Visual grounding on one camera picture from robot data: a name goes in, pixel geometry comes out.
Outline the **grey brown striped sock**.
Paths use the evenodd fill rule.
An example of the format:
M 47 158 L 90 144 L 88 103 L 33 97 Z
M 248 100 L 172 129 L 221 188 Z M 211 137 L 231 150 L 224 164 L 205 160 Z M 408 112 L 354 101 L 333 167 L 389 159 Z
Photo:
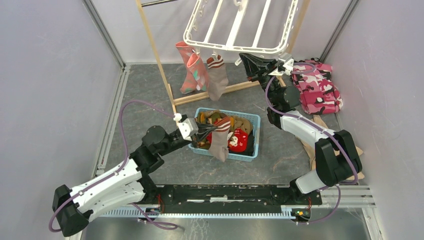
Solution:
M 206 63 L 209 77 L 207 93 L 212 101 L 218 101 L 229 83 L 226 64 L 221 55 L 209 57 Z

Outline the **pink sock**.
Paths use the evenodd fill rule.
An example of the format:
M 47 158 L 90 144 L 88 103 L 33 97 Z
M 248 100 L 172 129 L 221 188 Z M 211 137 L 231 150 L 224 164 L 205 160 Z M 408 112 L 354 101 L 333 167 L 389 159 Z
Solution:
M 191 73 L 191 71 L 189 70 L 189 68 L 187 67 L 188 61 L 191 57 L 191 55 L 194 53 L 193 50 L 194 48 L 187 45 L 184 41 L 179 41 L 175 44 L 176 49 L 178 50 L 184 67 L 186 69 L 186 77 L 183 81 L 183 84 L 180 88 L 180 92 L 182 94 L 188 94 L 191 93 L 193 91 L 196 90 L 196 86 L 197 86 L 197 82 L 195 80 L 195 78 L 193 77 L 193 74 Z
M 188 58 L 186 67 L 188 72 L 191 74 L 191 80 L 187 87 L 188 92 L 190 93 L 195 90 L 206 92 L 209 87 L 209 76 L 201 57 L 198 54 L 193 53 Z

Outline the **red sock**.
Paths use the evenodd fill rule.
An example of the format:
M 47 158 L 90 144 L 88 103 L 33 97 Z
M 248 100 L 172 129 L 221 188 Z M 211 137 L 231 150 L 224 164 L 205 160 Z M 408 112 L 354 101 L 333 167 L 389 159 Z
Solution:
M 233 136 L 228 141 L 228 149 L 231 152 L 241 153 L 247 149 L 249 135 L 241 128 L 234 130 Z

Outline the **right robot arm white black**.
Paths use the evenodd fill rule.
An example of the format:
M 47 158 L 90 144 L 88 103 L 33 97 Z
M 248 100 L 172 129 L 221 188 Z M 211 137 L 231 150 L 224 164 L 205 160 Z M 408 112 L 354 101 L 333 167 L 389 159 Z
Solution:
M 289 184 L 289 199 L 302 204 L 313 191 L 323 191 L 338 184 L 355 185 L 362 163 L 352 135 L 346 130 L 334 131 L 318 125 L 295 110 L 302 92 L 295 86 L 282 86 L 277 76 L 309 77 L 317 69 L 311 62 L 296 62 L 285 53 L 279 59 L 267 59 L 251 53 L 240 53 L 247 79 L 259 82 L 268 105 L 267 117 L 277 128 L 307 143 L 315 152 L 315 169 Z

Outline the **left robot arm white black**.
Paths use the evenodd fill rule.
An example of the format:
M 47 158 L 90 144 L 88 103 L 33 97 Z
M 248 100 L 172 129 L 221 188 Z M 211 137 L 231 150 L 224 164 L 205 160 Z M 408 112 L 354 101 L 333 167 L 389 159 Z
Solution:
M 63 184 L 55 189 L 49 230 L 70 237 L 110 210 L 140 201 L 153 203 L 157 187 L 149 175 L 164 164 L 162 157 L 196 144 L 218 129 L 193 118 L 177 123 L 171 133 L 159 125 L 150 127 L 142 144 L 114 168 L 80 185 Z

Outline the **white clip hanger frame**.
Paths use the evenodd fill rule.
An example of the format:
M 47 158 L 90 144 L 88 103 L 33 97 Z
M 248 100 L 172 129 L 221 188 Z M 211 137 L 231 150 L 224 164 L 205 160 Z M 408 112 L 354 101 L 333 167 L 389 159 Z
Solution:
M 296 0 L 198 0 L 183 41 L 197 50 L 281 55 L 298 9 Z

